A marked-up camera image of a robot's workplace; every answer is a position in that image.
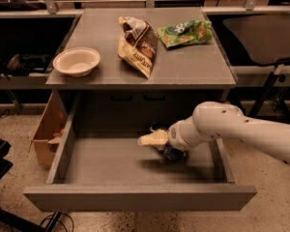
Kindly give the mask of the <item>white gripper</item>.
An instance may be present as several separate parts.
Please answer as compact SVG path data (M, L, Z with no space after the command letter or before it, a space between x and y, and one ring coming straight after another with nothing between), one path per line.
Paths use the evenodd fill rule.
M204 142L199 130L191 118L180 120L173 124L168 131L155 130L138 138L139 146L164 146L168 143L181 151L190 150Z

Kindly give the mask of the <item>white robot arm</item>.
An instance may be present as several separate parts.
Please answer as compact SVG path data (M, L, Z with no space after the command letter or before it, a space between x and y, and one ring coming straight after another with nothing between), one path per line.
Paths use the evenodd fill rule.
M138 145L184 152L218 138L241 140L290 165L289 124L250 118L235 105L215 101L198 104L190 117L167 130L153 130L140 136Z

